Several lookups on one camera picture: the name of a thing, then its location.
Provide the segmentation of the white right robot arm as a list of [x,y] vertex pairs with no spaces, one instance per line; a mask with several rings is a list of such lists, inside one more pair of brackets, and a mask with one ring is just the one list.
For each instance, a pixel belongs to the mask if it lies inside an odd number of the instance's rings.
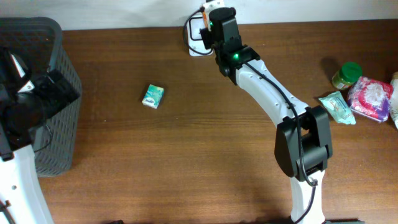
[[220,72],[254,98],[276,127],[275,159],[292,188],[290,222],[326,223],[322,181],[333,155],[327,112],[291,94],[243,44],[235,8],[209,4],[200,11],[201,38],[206,49],[214,50]]

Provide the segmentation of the red purple snack packet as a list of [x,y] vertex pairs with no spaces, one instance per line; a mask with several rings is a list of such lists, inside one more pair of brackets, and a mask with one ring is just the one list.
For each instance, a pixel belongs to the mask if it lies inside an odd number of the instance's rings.
[[388,120],[392,93],[391,84],[360,77],[349,89],[348,106],[355,113],[382,123]]

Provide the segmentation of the teal tissue pack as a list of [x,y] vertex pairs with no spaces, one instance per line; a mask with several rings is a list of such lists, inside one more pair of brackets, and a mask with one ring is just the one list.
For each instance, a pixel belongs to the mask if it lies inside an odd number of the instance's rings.
[[164,92],[165,91],[162,87],[150,84],[144,95],[142,104],[145,106],[149,106],[153,109],[157,109],[164,95]]

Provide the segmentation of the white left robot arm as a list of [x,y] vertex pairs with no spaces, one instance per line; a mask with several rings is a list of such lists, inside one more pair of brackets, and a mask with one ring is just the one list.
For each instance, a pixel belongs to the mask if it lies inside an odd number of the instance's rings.
[[53,223],[35,171],[30,130],[79,99],[59,80],[23,91],[30,80],[14,54],[1,49],[1,223]]

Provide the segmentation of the orange tissue pack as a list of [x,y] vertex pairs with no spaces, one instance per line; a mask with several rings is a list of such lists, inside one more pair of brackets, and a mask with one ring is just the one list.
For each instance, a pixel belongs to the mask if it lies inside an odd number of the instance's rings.
[[209,22],[207,13],[205,11],[203,11],[202,12],[202,16],[203,16],[203,22],[204,22],[205,28],[209,30],[210,29],[210,22]]

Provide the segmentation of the teal wipes packet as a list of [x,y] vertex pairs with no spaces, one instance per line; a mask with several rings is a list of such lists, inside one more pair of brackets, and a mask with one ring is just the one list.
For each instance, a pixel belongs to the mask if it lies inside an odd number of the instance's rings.
[[323,98],[319,98],[319,100],[337,123],[356,124],[354,114],[340,91],[330,93]]

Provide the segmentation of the white bamboo print tube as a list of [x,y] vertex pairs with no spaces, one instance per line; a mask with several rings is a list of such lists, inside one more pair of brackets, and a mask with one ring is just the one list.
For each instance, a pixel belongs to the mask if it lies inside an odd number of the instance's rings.
[[396,128],[398,128],[398,120],[397,120],[397,94],[398,94],[398,86],[397,86],[397,72],[393,73],[392,75],[392,80],[391,80],[391,86],[393,87],[393,92],[391,95],[391,99],[390,99],[390,104],[391,104],[391,108],[390,108],[390,116],[392,118],[392,121],[395,125]]

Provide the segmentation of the green lid jar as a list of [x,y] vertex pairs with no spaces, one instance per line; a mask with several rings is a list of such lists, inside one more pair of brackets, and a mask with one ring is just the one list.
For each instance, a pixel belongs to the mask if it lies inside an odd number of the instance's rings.
[[358,63],[346,62],[334,74],[331,83],[335,88],[345,90],[356,83],[362,75],[363,70]]

